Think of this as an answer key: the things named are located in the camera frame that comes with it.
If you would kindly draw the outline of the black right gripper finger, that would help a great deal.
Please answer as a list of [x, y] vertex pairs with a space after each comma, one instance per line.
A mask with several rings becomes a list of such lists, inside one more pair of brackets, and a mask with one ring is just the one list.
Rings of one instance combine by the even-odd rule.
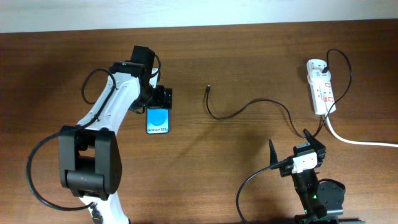
[[314, 149], [325, 149], [325, 146], [320, 141], [318, 141], [314, 136], [312, 136], [307, 129], [304, 129], [303, 133], [305, 135], [306, 140], [310, 143], [310, 145]]
[[275, 151], [273, 142], [271, 139], [269, 139], [269, 149], [270, 149], [270, 165], [274, 166], [278, 163], [278, 159], [277, 159], [277, 153]]

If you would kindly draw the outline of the blue Galaxy smartphone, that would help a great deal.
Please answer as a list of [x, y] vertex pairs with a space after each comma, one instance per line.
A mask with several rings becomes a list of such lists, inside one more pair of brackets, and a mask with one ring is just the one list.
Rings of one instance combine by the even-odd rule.
[[166, 134], [169, 129], [169, 110], [153, 108], [147, 110], [147, 134]]

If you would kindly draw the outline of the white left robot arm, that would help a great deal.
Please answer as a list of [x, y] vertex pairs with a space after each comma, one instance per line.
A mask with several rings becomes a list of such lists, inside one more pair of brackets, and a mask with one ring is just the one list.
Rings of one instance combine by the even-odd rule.
[[117, 189], [123, 166], [117, 133], [128, 111], [169, 110], [172, 89], [158, 85], [160, 70], [115, 62], [89, 113], [76, 126], [63, 126], [58, 139], [60, 182], [78, 197], [94, 223], [130, 223]]

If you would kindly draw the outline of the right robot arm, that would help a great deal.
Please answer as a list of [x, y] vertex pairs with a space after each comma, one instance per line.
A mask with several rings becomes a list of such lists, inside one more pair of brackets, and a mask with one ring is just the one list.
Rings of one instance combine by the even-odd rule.
[[294, 154], [279, 161], [269, 141], [271, 169], [279, 169], [281, 177], [290, 176], [304, 209], [294, 217], [295, 223], [338, 223], [343, 214], [345, 185], [333, 179], [318, 179], [315, 169], [323, 164], [326, 146], [303, 130], [307, 142], [293, 147]]

